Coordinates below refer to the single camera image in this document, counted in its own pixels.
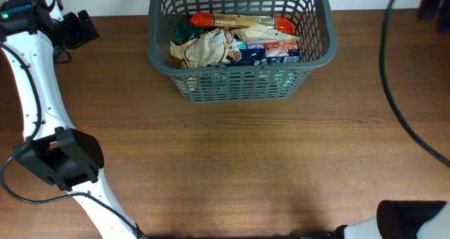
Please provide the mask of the green coffee bag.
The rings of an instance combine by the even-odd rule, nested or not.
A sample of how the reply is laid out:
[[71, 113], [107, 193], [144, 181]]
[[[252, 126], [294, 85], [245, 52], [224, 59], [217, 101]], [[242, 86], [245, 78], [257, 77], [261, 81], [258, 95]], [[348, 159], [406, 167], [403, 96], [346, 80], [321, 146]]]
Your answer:
[[204, 33], [205, 29], [192, 25], [189, 20], [181, 20], [176, 29], [174, 43], [180, 46], [192, 39], [198, 39]]

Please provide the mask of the beige brown snack bag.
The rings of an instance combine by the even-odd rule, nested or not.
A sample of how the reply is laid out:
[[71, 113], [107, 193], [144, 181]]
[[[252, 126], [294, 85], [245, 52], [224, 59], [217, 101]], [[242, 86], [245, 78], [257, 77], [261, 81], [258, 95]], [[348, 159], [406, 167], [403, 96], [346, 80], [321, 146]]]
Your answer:
[[226, 28], [206, 32], [179, 46], [172, 42], [170, 52], [178, 69], [229, 65], [242, 59], [234, 33]]
[[247, 28], [234, 29], [232, 32], [241, 41], [247, 41], [253, 44], [265, 44], [278, 41], [297, 42], [300, 40], [300, 37], [295, 35], [286, 34], [257, 23], [254, 23]]

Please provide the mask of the red spaghetti packet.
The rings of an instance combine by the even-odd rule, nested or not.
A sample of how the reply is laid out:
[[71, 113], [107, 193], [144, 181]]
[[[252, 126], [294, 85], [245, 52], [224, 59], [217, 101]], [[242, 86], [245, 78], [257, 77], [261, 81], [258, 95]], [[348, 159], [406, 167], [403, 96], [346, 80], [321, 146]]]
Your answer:
[[220, 13], [201, 13], [197, 12], [190, 19], [190, 23], [195, 27], [231, 27], [243, 28], [250, 27], [253, 24], [260, 24], [279, 32], [294, 35], [295, 26], [287, 18], [260, 16], [260, 15], [231, 15]]

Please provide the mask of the colourful tissue multipack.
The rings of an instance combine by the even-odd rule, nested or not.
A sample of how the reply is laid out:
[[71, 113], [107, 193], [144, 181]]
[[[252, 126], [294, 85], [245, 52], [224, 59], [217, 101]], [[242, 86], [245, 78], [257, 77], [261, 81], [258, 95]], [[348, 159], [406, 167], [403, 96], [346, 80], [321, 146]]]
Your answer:
[[272, 63], [296, 63], [300, 60], [300, 50], [296, 42], [277, 41], [265, 44], [253, 44], [242, 41], [238, 44], [238, 60], [232, 60], [230, 66], [270, 65]]

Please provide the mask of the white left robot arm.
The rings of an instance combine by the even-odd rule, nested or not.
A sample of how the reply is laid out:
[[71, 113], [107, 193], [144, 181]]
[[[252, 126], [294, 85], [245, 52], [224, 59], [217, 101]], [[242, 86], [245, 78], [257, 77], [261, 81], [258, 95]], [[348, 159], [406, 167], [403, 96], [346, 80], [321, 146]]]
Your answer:
[[59, 56], [97, 38], [89, 14], [65, 13], [61, 0], [1, 0], [1, 51], [23, 113], [24, 141], [11, 160], [76, 200], [103, 238], [143, 238], [108, 185], [99, 142], [75, 129], [56, 79]]

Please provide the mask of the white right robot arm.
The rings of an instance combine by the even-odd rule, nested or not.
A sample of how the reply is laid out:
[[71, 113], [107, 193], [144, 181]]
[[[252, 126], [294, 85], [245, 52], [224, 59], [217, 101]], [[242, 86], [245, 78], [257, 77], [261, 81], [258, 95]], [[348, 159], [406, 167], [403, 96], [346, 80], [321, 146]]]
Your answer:
[[[449, 167], [449, 158], [426, 143], [402, 115], [392, 96], [386, 71], [387, 38], [396, 0], [389, 0], [384, 12], [380, 50], [379, 73], [387, 102], [404, 131], [429, 155]], [[323, 238], [448, 238], [449, 202], [418, 200], [383, 200], [377, 207], [376, 216], [353, 225], [341, 225]]]

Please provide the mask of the grey plastic basket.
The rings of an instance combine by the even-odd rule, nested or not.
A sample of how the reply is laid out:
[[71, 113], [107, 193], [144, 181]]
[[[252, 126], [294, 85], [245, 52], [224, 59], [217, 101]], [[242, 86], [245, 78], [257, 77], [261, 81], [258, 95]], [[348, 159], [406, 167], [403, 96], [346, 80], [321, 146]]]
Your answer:
[[[170, 44], [178, 24], [196, 12], [287, 18], [300, 38], [300, 57], [287, 63], [177, 69]], [[152, 66], [170, 77], [180, 94], [194, 103], [288, 98], [312, 70], [329, 63], [337, 51], [328, 0], [150, 0], [148, 18]]]

